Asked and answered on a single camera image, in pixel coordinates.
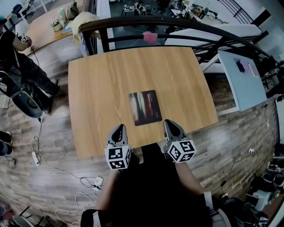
railing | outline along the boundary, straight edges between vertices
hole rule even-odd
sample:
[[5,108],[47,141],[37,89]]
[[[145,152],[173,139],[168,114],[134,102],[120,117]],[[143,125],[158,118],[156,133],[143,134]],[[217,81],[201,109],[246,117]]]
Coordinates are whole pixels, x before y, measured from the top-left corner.
[[[196,54],[199,63],[209,61],[217,53],[218,49],[224,47],[228,49],[227,51],[234,52],[239,55],[247,56],[251,59],[254,59],[256,63],[259,63],[260,59],[264,57],[269,57],[269,55],[265,53],[263,50],[248,42],[248,41],[257,42],[261,37],[246,37],[247,40],[245,40],[232,33],[226,32],[216,27],[209,26],[204,23],[173,18],[169,16],[132,16],[132,17],[126,16],[126,17],[108,18],[108,19],[102,19],[83,24],[82,26],[80,26],[79,30],[84,34],[84,37],[90,37],[90,33],[92,31],[99,31],[101,36],[103,51],[108,52],[108,51],[119,50],[119,49],[110,50],[109,43],[111,42],[118,42],[118,41],[131,40],[131,39],[143,39],[143,35],[127,35],[127,36],[108,38],[107,29],[112,27],[135,26],[135,25],[176,26],[182,28],[196,29],[221,36],[222,38],[216,41],[216,40],[184,36],[184,35],[158,34],[158,38],[189,39],[189,40],[206,42],[206,44],[200,46],[189,46],[193,49],[194,53]],[[88,39],[86,40],[86,45],[90,55],[93,55],[95,51],[92,49]]]
[[234,0],[217,0],[220,1],[240,23],[251,24],[253,19],[247,12]]
[[[86,0],[84,11],[90,12],[92,14],[97,14],[97,1],[98,0]],[[92,50],[92,54],[97,54],[97,39],[91,37],[90,35],[84,36],[85,40],[88,40],[86,43],[89,47],[89,52]]]

light blue panel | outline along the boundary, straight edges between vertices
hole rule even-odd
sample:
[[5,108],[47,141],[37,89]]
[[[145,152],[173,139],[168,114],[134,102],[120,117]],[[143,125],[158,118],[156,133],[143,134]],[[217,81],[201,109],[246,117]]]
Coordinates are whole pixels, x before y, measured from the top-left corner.
[[225,73],[228,79],[231,80],[235,90],[240,111],[247,110],[264,102],[267,98],[261,78],[254,76],[246,65],[245,72],[240,72],[236,64],[237,59],[239,59],[241,62],[250,63],[250,65],[255,66],[253,60],[225,51],[218,51],[218,53]]

mouse pad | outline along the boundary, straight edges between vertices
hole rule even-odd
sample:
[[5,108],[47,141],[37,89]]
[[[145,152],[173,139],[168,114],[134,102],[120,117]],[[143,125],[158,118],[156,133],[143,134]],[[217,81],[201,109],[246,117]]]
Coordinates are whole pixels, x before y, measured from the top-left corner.
[[136,126],[162,120],[157,95],[154,90],[131,93],[129,99]]

wooden floor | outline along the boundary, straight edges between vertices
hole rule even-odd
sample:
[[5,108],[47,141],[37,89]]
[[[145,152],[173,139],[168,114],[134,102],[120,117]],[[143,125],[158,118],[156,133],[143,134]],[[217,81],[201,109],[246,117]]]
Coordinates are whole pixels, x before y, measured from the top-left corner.
[[[58,41],[36,55],[42,69],[50,77],[60,79],[59,85],[68,92],[68,61],[82,57],[77,47],[73,46],[72,38]],[[231,100],[228,83],[221,80],[214,84],[211,81],[209,85],[217,108],[222,108]],[[206,190],[214,195],[221,194],[220,184],[228,177],[232,158],[238,160],[248,155],[249,148],[258,150],[258,154],[235,164],[223,190],[230,196],[243,199],[254,174],[260,174],[265,169],[277,137],[273,102],[267,101],[267,105],[266,108],[260,104],[244,112],[222,116],[219,123],[189,135],[197,148],[197,154],[189,166]],[[272,131],[267,128],[266,119],[269,119]],[[76,192],[84,192],[96,200],[93,190],[83,187],[71,175],[57,172],[43,162],[39,167],[35,166],[30,140],[39,133],[37,119],[25,116],[10,103],[7,110],[0,109],[0,125],[2,131],[12,133],[13,156],[17,159],[16,169],[11,170],[6,159],[0,158],[0,195],[16,214],[31,206],[27,214],[33,215],[34,222],[39,221],[42,215],[49,215],[55,220],[54,210],[61,208],[72,211],[77,208]],[[107,180],[109,168],[104,157],[79,159],[76,155],[67,95],[55,99],[53,114],[43,117],[40,151],[51,166],[77,176],[100,175]],[[79,195],[78,202],[78,212],[58,212],[60,217],[68,222],[79,221],[84,210],[94,207],[82,195]]]

potted plant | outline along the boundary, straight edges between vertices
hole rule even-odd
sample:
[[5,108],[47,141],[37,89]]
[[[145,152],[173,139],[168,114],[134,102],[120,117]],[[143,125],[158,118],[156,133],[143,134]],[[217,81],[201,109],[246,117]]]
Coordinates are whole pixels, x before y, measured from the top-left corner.
[[62,24],[60,23],[60,18],[54,18],[53,21],[50,23],[50,27],[53,31],[59,31],[62,28]]

